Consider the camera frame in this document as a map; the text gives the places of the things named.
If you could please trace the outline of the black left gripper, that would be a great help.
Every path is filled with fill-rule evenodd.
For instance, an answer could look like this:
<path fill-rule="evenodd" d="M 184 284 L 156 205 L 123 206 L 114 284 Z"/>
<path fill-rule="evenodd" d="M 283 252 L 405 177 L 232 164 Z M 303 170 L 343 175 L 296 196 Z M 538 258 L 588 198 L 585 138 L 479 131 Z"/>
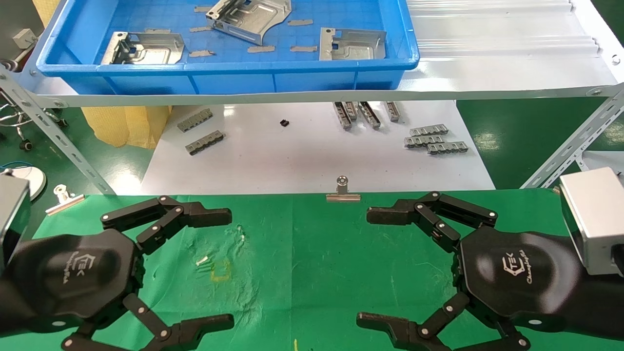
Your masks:
<path fill-rule="evenodd" d="M 205 334 L 234 328 L 232 314 L 167 326 L 137 295 L 153 254 L 181 229 L 229 225 L 228 208 L 160 196 L 103 214 L 103 231 L 62 234 L 20 243 L 5 269 L 5 335 L 52 333 L 80 326 L 64 351 L 123 351 L 92 340 L 127 311 L 153 335 L 143 351 L 193 351 Z M 136 243 L 122 232 L 150 224 Z"/>

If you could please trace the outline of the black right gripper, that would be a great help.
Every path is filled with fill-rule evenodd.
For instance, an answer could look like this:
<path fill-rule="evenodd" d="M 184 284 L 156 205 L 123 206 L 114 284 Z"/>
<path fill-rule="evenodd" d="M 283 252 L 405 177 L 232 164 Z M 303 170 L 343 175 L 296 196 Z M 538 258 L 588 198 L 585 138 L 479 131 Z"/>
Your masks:
<path fill-rule="evenodd" d="M 461 240 L 446 218 L 477 230 Z M 439 192 L 400 198 L 391 207 L 368 208 L 368 223 L 414 224 L 445 252 L 458 253 L 462 292 L 423 324 L 360 312 L 357 326 L 386 333 L 392 346 L 404 351 L 448 351 L 438 335 L 466 308 L 486 326 L 495 326 L 501 338 L 462 347 L 463 351 L 527 351 L 531 343 L 514 325 L 564 331 L 571 319 L 566 305 L 584 273 L 573 244 L 556 235 L 481 228 L 493 227 L 497 218 L 493 210 Z"/>

